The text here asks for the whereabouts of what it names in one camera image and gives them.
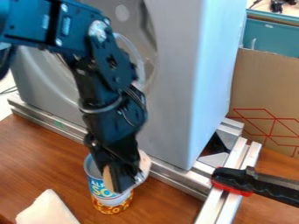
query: white cloth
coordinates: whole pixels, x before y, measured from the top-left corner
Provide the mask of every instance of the white cloth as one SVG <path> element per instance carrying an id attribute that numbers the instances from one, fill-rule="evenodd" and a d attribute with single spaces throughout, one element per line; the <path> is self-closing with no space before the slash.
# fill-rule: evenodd
<path id="1" fill-rule="evenodd" d="M 55 191 L 45 190 L 19 213 L 17 224 L 80 224 Z"/>

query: red line pattern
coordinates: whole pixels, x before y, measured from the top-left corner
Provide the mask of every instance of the red line pattern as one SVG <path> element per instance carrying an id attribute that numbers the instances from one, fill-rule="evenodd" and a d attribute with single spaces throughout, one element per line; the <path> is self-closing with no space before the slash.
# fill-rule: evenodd
<path id="1" fill-rule="evenodd" d="M 258 111 L 259 113 L 262 112 L 262 113 L 264 113 L 264 115 L 266 117 L 256 117 L 256 116 L 255 117 L 250 117 L 250 116 L 248 117 L 248 116 L 244 116 L 242 114 L 242 112 L 247 112 L 247 111 Z M 228 116 L 228 118 L 245 120 L 247 123 L 250 123 L 255 129 L 257 129 L 260 133 L 262 133 L 262 134 L 250 133 L 245 127 L 244 132 L 246 132 L 248 135 L 253 136 L 253 137 L 265 137 L 265 140 L 264 140 L 263 144 L 266 144 L 267 140 L 271 139 L 275 144 L 277 144 L 279 146 L 295 147 L 295 149 L 292 153 L 292 157 L 294 157 L 296 155 L 296 151 L 297 151 L 297 148 L 299 147 L 299 144 L 292 145 L 292 144 L 285 144 L 285 143 L 277 143 L 277 141 L 274 140 L 274 137 L 299 139 L 299 135 L 294 130 L 292 130 L 290 127 L 288 127 L 285 123 L 283 123 L 283 121 L 293 121 L 295 123 L 298 123 L 298 126 L 299 126 L 299 121 L 297 119 L 290 118 L 290 117 L 275 117 L 274 115 L 272 115 L 265 108 L 233 108 L 233 112 L 234 112 L 235 116 Z M 266 133 L 261 128 L 259 128 L 257 125 L 255 125 L 252 122 L 252 120 L 273 121 L 269 133 Z M 273 132 L 275 130 L 275 125 L 278 124 L 278 123 L 280 125 L 282 125 L 284 128 L 286 128 L 286 130 L 290 131 L 293 135 L 286 135 L 286 136 L 273 135 Z"/>

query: screw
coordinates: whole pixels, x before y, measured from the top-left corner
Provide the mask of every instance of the screw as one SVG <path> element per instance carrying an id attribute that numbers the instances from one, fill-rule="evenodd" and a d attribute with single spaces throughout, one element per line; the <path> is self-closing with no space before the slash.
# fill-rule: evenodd
<path id="1" fill-rule="evenodd" d="M 107 34 L 105 31 L 107 27 L 107 24 L 104 22 L 95 20 L 89 27 L 88 35 L 97 37 L 100 43 L 102 43 L 107 39 Z"/>
<path id="2" fill-rule="evenodd" d="M 104 22 L 105 22 L 107 25 L 110 25 L 110 20 L 109 20 L 109 19 L 105 18 L 105 19 L 104 19 Z"/>
<path id="3" fill-rule="evenodd" d="M 62 40 L 59 39 L 59 38 L 57 38 L 57 39 L 55 40 L 55 43 L 56 43 L 57 46 L 62 46 Z"/>
<path id="4" fill-rule="evenodd" d="M 121 80 L 121 78 L 120 78 L 120 77 L 114 77 L 114 82 L 116 82 L 116 83 L 119 83 L 119 82 L 120 82 L 120 80 Z"/>
<path id="5" fill-rule="evenodd" d="M 63 10 L 64 12 L 67 12 L 68 8 L 67 8 L 67 5 L 66 4 L 61 4 L 60 6 L 61 10 Z"/>

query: wire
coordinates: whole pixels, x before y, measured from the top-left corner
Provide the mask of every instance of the wire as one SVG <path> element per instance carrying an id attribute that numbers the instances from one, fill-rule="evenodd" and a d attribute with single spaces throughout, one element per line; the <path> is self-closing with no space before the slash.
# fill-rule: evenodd
<path id="1" fill-rule="evenodd" d="M 262 0 L 256 0 L 250 7 L 249 7 L 249 10 L 251 8 L 253 8 L 256 4 L 260 3 Z"/>
<path id="2" fill-rule="evenodd" d="M 2 92 L 0 93 L 0 96 L 1 96 L 1 95 L 6 95 L 6 94 L 10 94 L 10 93 L 13 93 L 13 92 L 15 92 L 15 91 L 17 91 L 17 86 L 9 87 L 9 88 L 6 88 L 4 91 L 2 91 Z"/>

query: robotic arm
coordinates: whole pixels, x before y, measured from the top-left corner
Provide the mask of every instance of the robotic arm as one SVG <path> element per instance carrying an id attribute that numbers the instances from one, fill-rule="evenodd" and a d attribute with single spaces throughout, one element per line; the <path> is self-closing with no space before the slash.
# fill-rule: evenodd
<path id="1" fill-rule="evenodd" d="M 136 133 L 147 120 L 145 97 L 132 85 L 136 67 L 117 46 L 109 19 L 72 0 L 3 0 L 0 35 L 0 76 L 17 46 L 59 53 L 65 60 L 80 94 L 85 145 L 109 190 L 122 193 L 143 182 L 147 174 L 140 169 Z"/>

